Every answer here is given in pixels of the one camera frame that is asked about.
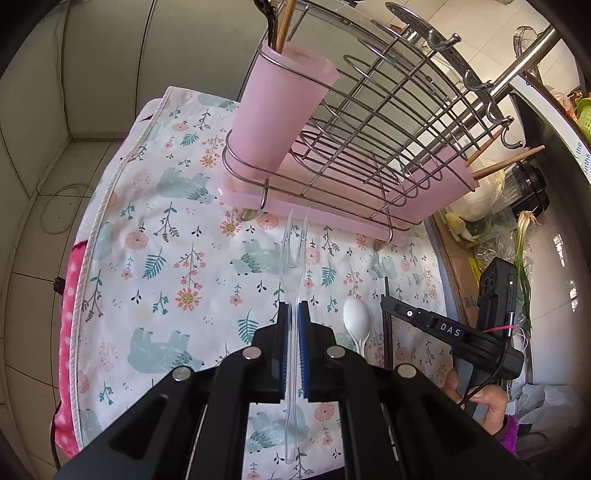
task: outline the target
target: chopstick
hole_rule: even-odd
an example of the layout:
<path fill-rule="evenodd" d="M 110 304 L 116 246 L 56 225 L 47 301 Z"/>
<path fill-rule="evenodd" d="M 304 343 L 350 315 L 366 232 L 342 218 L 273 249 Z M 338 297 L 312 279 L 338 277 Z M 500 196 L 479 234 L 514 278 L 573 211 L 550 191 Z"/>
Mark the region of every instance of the chopstick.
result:
<path fill-rule="evenodd" d="M 499 127 L 499 129 L 493 134 L 492 138 L 489 138 L 485 144 L 481 147 L 478 148 L 478 150 L 476 150 L 472 155 L 470 155 L 468 157 L 468 160 L 466 160 L 466 167 L 469 167 L 470 165 L 472 165 L 472 163 L 478 158 L 480 157 L 484 151 L 490 147 L 493 142 L 499 138 L 501 136 L 501 134 L 503 133 L 503 127 Z"/>
<path fill-rule="evenodd" d="M 539 147 L 532 148 L 531 150 L 528 150 L 528 151 L 523 152 L 519 155 L 516 155 L 515 157 L 511 157 L 511 158 L 507 158 L 506 160 L 502 160 L 499 163 L 495 163 L 494 165 L 491 165 L 490 167 L 483 168 L 481 170 L 474 172 L 472 174 L 472 178 L 474 180 L 482 180 L 484 177 L 492 175 L 493 173 L 496 173 L 499 170 L 503 170 L 504 168 L 507 168 L 508 166 L 513 165 L 513 163 L 517 163 L 517 162 L 519 162 L 519 160 L 523 160 L 524 158 L 530 157 L 530 156 L 538 153 L 539 151 L 542 151 L 543 149 L 545 149 L 545 145 L 540 145 Z"/>
<path fill-rule="evenodd" d="M 287 0 L 285 7 L 283 8 L 283 14 L 279 20 L 279 28 L 277 29 L 277 51 L 283 52 L 285 45 L 285 39 L 287 38 L 287 31 L 290 28 L 291 19 L 296 9 L 297 0 Z"/>

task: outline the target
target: black cable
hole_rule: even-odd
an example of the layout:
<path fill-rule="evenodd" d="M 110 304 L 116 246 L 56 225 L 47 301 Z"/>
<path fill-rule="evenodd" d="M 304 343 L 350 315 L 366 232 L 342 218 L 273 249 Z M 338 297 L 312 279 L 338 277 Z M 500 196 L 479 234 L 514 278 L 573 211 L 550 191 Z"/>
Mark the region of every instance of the black cable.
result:
<path fill-rule="evenodd" d="M 470 400 L 474 395 L 476 395 L 480 390 L 482 390 L 485 386 L 490 384 L 494 378 L 498 375 L 499 371 L 503 367 L 503 363 L 505 363 L 505 357 L 507 356 L 507 352 L 509 351 L 509 344 L 511 343 L 511 335 L 507 334 L 505 337 L 505 342 L 503 343 L 503 351 L 501 353 L 501 359 L 499 360 L 498 365 L 496 366 L 496 370 L 491 373 L 491 376 L 488 377 L 483 383 L 481 383 L 475 390 L 473 390 L 470 394 L 468 394 L 468 390 L 464 394 L 464 398 L 458 404 L 459 407 L 465 405 L 468 400 Z"/>
<path fill-rule="evenodd" d="M 60 459 L 57 456 L 56 450 L 56 415 L 57 412 L 60 411 L 61 401 L 57 404 L 56 412 L 53 414 L 53 419 L 51 420 L 51 433 L 50 433 L 50 443 L 51 443 L 51 455 L 53 457 L 53 462 L 56 464 L 56 469 L 59 470 L 61 468 Z"/>

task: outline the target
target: white plastic spoon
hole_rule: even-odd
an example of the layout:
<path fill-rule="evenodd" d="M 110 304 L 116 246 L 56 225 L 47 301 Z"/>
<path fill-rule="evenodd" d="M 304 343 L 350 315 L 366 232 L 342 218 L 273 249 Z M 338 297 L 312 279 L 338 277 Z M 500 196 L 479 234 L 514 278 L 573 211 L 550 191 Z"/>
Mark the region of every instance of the white plastic spoon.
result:
<path fill-rule="evenodd" d="M 347 299 L 343 307 L 343 320 L 345 328 L 357 345 L 357 352 L 365 358 L 365 342 L 369 338 L 371 327 L 368 306 L 362 300 Z"/>

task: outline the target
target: floral tablecloth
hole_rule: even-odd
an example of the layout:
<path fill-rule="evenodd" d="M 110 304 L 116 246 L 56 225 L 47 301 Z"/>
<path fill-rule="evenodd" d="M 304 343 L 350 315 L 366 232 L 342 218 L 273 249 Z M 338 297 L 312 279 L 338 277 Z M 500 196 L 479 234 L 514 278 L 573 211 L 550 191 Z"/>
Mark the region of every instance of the floral tablecloth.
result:
<path fill-rule="evenodd" d="M 215 172 L 233 112 L 231 100 L 171 87 L 139 140 L 117 154 L 91 201 L 98 213 L 73 308 L 70 400 L 84 447 L 176 365 L 213 367 L 275 321 L 282 294 L 279 245 L 285 218 L 241 222 L 216 198 Z M 295 235 L 299 230 L 294 227 Z M 406 245 L 373 252 L 372 240 L 310 225 L 306 280 L 313 321 L 354 349 L 342 307 L 362 299 L 372 313 L 366 345 L 383 363 L 379 296 L 391 294 L 445 313 L 436 256 L 424 227 Z M 437 385 L 451 368 L 449 347 L 395 321 L 396 362 L 410 361 Z M 243 477 L 302 478 L 343 465 L 336 404 L 299 398 L 298 452 L 284 460 L 283 405 L 251 405 Z"/>

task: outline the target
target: white cord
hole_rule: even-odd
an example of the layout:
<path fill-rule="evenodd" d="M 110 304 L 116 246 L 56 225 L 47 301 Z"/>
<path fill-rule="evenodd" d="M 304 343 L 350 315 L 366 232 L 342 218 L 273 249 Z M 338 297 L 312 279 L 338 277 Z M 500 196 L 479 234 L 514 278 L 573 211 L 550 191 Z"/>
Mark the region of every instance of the white cord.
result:
<path fill-rule="evenodd" d="M 78 187 L 83 187 L 82 193 L 80 193 L 80 189 Z M 76 215 L 78 214 L 78 208 L 80 208 L 80 204 L 78 204 L 78 208 L 74 212 L 74 215 L 73 215 L 71 221 L 68 222 L 68 225 L 62 230 L 50 231 L 47 229 L 47 227 L 45 226 L 45 223 L 43 222 L 43 216 L 45 215 L 45 212 L 47 211 L 47 207 L 49 207 L 49 204 L 54 199 L 54 197 L 56 195 L 58 195 L 60 192 L 63 192 L 64 190 L 68 190 L 68 189 L 72 189 L 72 188 L 75 188 L 78 191 L 78 196 L 76 198 L 81 201 L 82 201 L 82 198 L 84 197 L 84 192 L 86 191 L 86 189 L 92 189 L 92 187 L 90 185 L 88 185 L 87 183 L 71 183 L 69 185 L 66 185 L 65 187 L 60 188 L 57 192 L 55 192 L 51 195 L 47 204 L 45 205 L 45 208 L 41 212 L 41 230 L 43 230 L 48 235 L 59 235 L 60 233 L 64 233 L 65 231 L 70 230 L 72 228 L 72 225 L 74 225 L 74 221 L 76 220 Z"/>

